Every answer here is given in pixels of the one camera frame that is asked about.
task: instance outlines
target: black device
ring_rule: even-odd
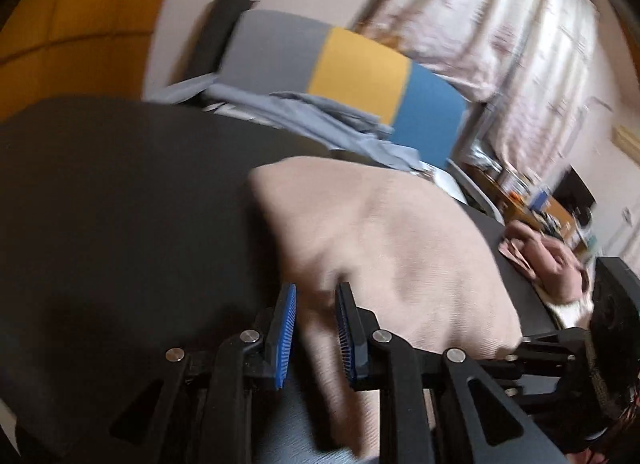
[[[562,177],[553,192],[553,198],[569,213],[584,215],[590,210],[596,200],[573,167],[570,167]]]
[[[380,464],[561,464],[563,453],[606,438],[637,399],[630,391],[640,371],[640,281],[620,259],[597,264],[591,335],[574,328],[527,338],[505,361],[475,361],[459,348],[415,349],[358,308],[348,283],[338,285],[346,376],[354,390],[380,390]],[[261,311],[252,329],[228,338],[217,354],[169,351],[142,393],[137,384],[133,401],[115,398],[125,407],[116,404],[117,415],[60,462],[248,464],[252,394],[284,384],[295,307],[295,287],[284,285],[275,308]],[[524,393],[523,376],[536,375],[558,378],[555,389]],[[606,397],[594,383],[604,384]],[[610,464],[638,461],[638,438],[623,435],[607,453]],[[3,462],[21,462],[6,455]]]

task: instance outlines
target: dark tabletop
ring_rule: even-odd
[[[174,346],[215,349],[272,305],[275,245],[246,177],[294,155],[330,153],[254,123],[118,99],[49,99],[1,124],[0,396],[20,425],[63,454],[144,362]],[[502,226],[465,208],[523,333],[553,330],[497,254]],[[281,397],[257,400],[257,462],[314,462],[331,448],[299,346],[291,374]]]

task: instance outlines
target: wooden desk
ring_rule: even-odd
[[[542,224],[536,219],[526,206],[522,205],[510,196],[505,194],[500,186],[479,168],[465,165],[465,171],[469,177],[480,187],[487,197],[496,205],[505,223],[512,220],[519,220],[528,224],[536,231],[542,229]],[[560,203],[553,197],[549,197],[545,212],[549,213],[560,223],[560,232],[562,238],[567,240],[571,237],[575,230],[574,217],[565,210]]]

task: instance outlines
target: gray panel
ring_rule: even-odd
[[[247,11],[218,81],[256,94],[305,92],[330,29],[324,22],[280,11]]]

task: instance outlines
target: crumpled gray clothing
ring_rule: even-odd
[[[377,116],[330,99],[295,92],[261,96],[222,83],[213,83],[203,95],[233,104],[329,149],[365,155],[396,170],[422,170],[417,150],[383,139],[393,128],[380,123]]]

